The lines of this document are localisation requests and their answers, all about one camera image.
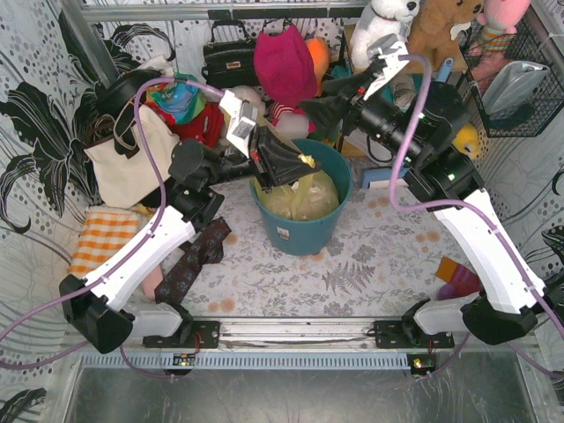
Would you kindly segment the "yellow trash bag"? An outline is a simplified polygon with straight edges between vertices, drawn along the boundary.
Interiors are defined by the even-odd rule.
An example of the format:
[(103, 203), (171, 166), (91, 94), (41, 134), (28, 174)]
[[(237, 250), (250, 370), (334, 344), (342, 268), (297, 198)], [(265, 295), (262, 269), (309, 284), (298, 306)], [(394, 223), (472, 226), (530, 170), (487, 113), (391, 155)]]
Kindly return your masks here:
[[(227, 113), (223, 111), (222, 113), (225, 122), (223, 137), (226, 139), (227, 124), (229, 123), (230, 117)], [(292, 139), (280, 133), (266, 118), (259, 115), (258, 112), (256, 127), (249, 140), (249, 153), (253, 150), (253, 135), (258, 127), (269, 128), (285, 144), (290, 145), (296, 150), (300, 150)], [(213, 172), (213, 183), (222, 183), (219, 182), (219, 161), (220, 158), (218, 156), (218, 169)], [(336, 189), (333, 182), (330, 181), (330, 177), (321, 169), (321, 165), (320, 170), (314, 174), (304, 176), (292, 184), (274, 188), (262, 188), (255, 177), (249, 179), (254, 181), (258, 198), (263, 202), (267, 210), (284, 219), (318, 219), (331, 213), (338, 207)]]

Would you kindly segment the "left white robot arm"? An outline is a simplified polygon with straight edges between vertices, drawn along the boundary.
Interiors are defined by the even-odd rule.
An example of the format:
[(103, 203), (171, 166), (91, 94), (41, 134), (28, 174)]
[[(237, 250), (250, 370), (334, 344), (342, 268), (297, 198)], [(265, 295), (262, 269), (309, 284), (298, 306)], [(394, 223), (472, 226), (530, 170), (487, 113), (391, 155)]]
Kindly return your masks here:
[(186, 345), (193, 318), (181, 305), (125, 306), (142, 281), (174, 249), (208, 226), (224, 197), (212, 186), (255, 177), (263, 189), (296, 182), (321, 165), (288, 145), (269, 128), (251, 131), (250, 153), (217, 153), (185, 139), (172, 152), (168, 172), (175, 181), (172, 199), (126, 245), (83, 278), (66, 277), (59, 286), (63, 314), (99, 353), (118, 349), (130, 338), (148, 338), (159, 346)]

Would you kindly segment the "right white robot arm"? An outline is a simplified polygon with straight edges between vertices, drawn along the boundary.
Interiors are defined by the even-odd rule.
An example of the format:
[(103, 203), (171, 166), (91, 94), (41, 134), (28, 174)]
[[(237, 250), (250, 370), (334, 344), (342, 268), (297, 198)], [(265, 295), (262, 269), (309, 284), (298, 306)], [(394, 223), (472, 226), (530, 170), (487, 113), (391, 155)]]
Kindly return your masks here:
[(477, 168), (451, 143), (468, 121), (454, 86), (424, 82), (403, 112), (354, 77), (330, 82), (329, 95), (304, 100), (301, 107), (321, 130), (360, 130), (390, 151), (395, 157), (390, 192), (403, 179), (418, 199), (407, 210), (431, 212), (478, 273), (478, 292), (410, 308), (402, 318), (408, 338), (466, 331), (498, 345), (527, 335), (540, 313), (563, 328), (556, 309), (561, 291), (547, 287), (524, 261), (495, 214)]

